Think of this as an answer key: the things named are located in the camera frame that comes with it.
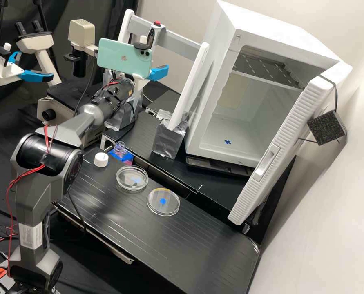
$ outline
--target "red wire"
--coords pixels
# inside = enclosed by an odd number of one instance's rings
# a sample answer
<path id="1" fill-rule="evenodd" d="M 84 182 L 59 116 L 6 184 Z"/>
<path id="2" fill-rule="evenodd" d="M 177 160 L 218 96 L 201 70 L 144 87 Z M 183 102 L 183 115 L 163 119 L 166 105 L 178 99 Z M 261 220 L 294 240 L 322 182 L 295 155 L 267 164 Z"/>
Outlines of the red wire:
<path id="1" fill-rule="evenodd" d="M 104 89 L 107 86 L 116 85 L 116 84 L 119 84 L 119 82 L 111 82 L 111 83 L 108 83 L 102 89 Z"/>
<path id="2" fill-rule="evenodd" d="M 47 152 L 49 151 L 48 149 L 48 134 L 47 134 L 47 127 L 48 125 L 44 126 L 44 135 L 45 135 L 45 142 L 46 142 L 46 147 L 47 147 Z M 10 215 L 10 235 L 9 235 L 9 248 L 8 248 L 8 254 L 7 254 L 7 273 L 8 276 L 10 276 L 10 253 L 11 253 L 11 238 L 13 236 L 13 226 L 14 226 L 14 220 L 13 220 L 13 213 L 11 211 L 11 207 L 10 207 L 10 202 L 9 202 L 9 191 L 10 189 L 22 178 L 24 178 L 25 176 L 28 176 L 30 174 L 36 173 L 38 171 L 40 171 L 41 169 L 43 169 L 45 167 L 44 164 L 42 164 L 39 167 L 27 170 L 25 172 L 23 172 L 22 174 L 20 174 L 19 176 L 17 176 L 17 178 L 15 178 L 14 180 L 12 180 L 9 183 L 9 187 L 6 190 L 6 205 L 7 205 L 7 210 L 9 212 Z"/>

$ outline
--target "white bottle cap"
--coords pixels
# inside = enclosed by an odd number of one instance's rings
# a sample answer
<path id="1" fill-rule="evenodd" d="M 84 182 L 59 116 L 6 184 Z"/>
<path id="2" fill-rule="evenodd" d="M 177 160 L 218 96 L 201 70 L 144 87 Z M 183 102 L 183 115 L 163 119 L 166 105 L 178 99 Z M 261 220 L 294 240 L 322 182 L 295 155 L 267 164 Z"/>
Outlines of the white bottle cap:
<path id="1" fill-rule="evenodd" d="M 108 164 L 108 154 L 104 152 L 96 153 L 93 163 L 97 167 L 106 167 Z"/>
<path id="2" fill-rule="evenodd" d="M 3 49 L 7 50 L 7 51 L 10 51 L 11 49 L 11 44 L 9 43 L 5 43 L 5 45 L 3 45 Z"/>
<path id="3" fill-rule="evenodd" d="M 148 41 L 148 37 L 145 35 L 141 35 L 140 36 L 140 43 L 142 44 L 146 44 L 146 42 Z"/>

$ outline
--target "sticker label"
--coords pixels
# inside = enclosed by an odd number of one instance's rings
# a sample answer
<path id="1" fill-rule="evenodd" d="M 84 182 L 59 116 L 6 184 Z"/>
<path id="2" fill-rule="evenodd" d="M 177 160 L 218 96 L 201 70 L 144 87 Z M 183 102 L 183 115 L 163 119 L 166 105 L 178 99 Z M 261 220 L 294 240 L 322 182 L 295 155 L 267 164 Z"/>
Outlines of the sticker label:
<path id="1" fill-rule="evenodd" d="M 37 224 L 34 227 L 19 223 L 20 245 L 35 250 L 43 244 L 43 225 Z"/>

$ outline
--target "black platform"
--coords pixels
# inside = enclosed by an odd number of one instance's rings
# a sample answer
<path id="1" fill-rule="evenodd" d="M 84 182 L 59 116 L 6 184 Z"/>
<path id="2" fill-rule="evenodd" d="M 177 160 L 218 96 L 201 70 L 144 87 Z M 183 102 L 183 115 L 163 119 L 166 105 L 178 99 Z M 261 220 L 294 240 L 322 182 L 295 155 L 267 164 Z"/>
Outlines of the black platform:
<path id="1" fill-rule="evenodd" d="M 92 231 L 186 293 L 246 293 L 259 256 L 253 241 L 182 198 L 176 215 L 152 213 L 147 196 L 161 185 L 150 179 L 139 192 L 125 191 L 115 178 L 123 163 L 92 164 L 100 151 L 86 154 L 70 189 Z M 78 220 L 67 197 L 57 209 Z"/>

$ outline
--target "petri dish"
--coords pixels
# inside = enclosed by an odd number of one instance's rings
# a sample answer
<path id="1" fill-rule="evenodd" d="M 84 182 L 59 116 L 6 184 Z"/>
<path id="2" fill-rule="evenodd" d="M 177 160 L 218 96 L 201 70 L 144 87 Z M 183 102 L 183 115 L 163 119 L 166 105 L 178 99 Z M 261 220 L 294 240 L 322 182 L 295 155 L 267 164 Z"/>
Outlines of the petri dish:
<path id="1" fill-rule="evenodd" d="M 149 209 L 161 216 L 172 216 L 179 210 L 181 202 L 178 195 L 166 188 L 152 190 L 147 199 Z"/>
<path id="2" fill-rule="evenodd" d="M 116 173 L 116 181 L 126 190 L 138 191 L 145 188 L 149 177 L 144 169 L 136 165 L 126 165 Z"/>

